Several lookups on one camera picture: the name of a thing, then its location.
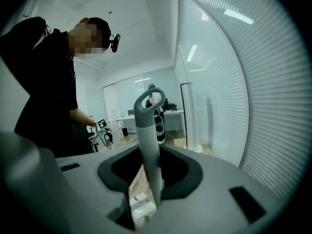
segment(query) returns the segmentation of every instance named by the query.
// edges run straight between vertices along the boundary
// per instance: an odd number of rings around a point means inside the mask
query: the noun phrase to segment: black rectangular slot
[[[242,186],[231,188],[230,192],[250,223],[255,222],[265,214],[264,209]]]
[[[71,170],[71,169],[74,169],[74,168],[77,168],[77,167],[79,167],[79,165],[77,163],[73,163],[73,164],[70,164],[70,165],[61,166],[60,169],[63,172],[65,172],[65,171],[68,171],[68,170]]]

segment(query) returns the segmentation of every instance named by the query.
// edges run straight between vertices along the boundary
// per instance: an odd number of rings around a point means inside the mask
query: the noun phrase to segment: short black hair
[[[95,24],[102,31],[102,47],[108,47],[109,38],[111,37],[111,29],[108,23],[101,18],[89,18],[88,23]]]

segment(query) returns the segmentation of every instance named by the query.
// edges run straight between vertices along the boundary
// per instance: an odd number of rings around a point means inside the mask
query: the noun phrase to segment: black shirt
[[[76,79],[68,55],[67,32],[54,29],[34,50],[45,30],[45,20],[30,18],[0,38],[0,54],[29,93],[15,132],[56,157],[73,153],[69,110],[77,108]]]

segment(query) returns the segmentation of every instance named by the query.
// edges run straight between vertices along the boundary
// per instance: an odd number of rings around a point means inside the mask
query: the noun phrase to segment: white ceiling
[[[106,20],[112,33],[121,35],[117,53],[107,51],[84,62],[120,70],[149,59],[174,59],[169,51],[173,40],[168,36],[169,6],[169,0],[41,0],[33,16],[45,18],[61,31],[71,30],[84,17]]]

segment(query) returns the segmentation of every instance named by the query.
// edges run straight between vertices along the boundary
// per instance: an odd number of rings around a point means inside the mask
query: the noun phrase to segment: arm
[[[95,126],[95,121],[87,116],[82,110],[79,108],[70,110],[70,119],[73,119],[74,121],[80,123],[81,125],[86,125],[86,126]]]

